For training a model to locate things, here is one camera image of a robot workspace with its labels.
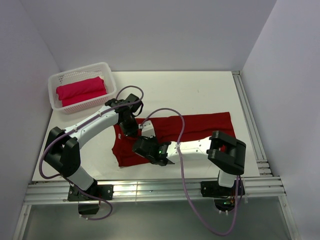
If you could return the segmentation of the dark red t shirt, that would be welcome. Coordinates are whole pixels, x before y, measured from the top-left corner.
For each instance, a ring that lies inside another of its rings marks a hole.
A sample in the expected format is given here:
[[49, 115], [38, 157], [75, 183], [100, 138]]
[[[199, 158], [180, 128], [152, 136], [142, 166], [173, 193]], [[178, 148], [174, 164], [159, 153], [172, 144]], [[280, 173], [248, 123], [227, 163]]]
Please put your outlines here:
[[[224, 132], [235, 137], [235, 131], [229, 112], [184, 115], [185, 128], [181, 137], [182, 142], [200, 140], [210, 137], [214, 131]], [[179, 116], [151, 117], [149, 119], [154, 127], [159, 143], [177, 141], [182, 128], [182, 120]], [[149, 161], [132, 151], [135, 138], [123, 134], [119, 125], [114, 126], [115, 142], [112, 153], [119, 167], [131, 167], [147, 164]]]

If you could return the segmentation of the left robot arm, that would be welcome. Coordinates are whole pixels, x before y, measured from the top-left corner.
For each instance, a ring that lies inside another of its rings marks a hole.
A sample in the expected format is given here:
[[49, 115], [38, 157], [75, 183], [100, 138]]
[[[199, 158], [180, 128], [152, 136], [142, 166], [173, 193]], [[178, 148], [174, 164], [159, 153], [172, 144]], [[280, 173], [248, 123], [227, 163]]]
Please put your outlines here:
[[58, 175], [78, 187], [79, 194], [86, 200], [98, 197], [98, 183], [81, 166], [80, 151], [89, 140], [115, 125], [120, 126], [126, 136], [136, 137], [139, 127], [135, 113], [140, 114], [143, 106], [141, 98], [134, 94], [126, 99], [113, 98], [77, 124], [64, 129], [52, 128], [39, 165], [49, 164]]

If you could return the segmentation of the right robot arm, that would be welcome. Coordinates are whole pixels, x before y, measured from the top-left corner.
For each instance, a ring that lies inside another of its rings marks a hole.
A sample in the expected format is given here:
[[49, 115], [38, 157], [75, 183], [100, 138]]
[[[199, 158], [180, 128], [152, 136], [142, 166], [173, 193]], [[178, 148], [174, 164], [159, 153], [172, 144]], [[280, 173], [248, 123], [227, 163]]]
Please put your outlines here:
[[167, 166], [180, 162], [209, 160], [218, 167], [217, 191], [229, 194], [234, 188], [237, 176], [245, 172], [246, 144], [222, 131], [214, 131], [211, 136], [185, 142], [158, 143], [156, 137], [140, 136], [132, 151], [147, 159], [153, 165]]

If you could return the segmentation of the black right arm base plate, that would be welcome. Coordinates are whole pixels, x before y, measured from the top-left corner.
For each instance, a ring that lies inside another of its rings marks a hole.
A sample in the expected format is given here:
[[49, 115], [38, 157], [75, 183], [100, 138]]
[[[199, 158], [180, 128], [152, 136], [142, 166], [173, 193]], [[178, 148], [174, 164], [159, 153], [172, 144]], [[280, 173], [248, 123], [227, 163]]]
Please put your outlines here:
[[229, 198], [235, 196], [236, 180], [231, 188], [220, 186], [217, 180], [201, 181], [200, 192], [202, 197], [208, 198]]

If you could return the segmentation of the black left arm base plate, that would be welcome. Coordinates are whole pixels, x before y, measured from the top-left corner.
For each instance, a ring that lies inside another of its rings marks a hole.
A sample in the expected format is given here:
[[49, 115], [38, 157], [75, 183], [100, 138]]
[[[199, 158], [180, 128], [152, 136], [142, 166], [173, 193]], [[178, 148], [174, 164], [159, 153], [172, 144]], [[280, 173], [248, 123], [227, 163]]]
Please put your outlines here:
[[[114, 192], [113, 188], [114, 186], [112, 184], [104, 184], [104, 185], [98, 184], [84, 192], [96, 198], [109, 201], [109, 200], [112, 200], [113, 198], [113, 192]], [[67, 200], [69, 202], [79, 202], [79, 201], [81, 202], [81, 201], [95, 201], [96, 199], [81, 193], [77, 187], [70, 186]]]

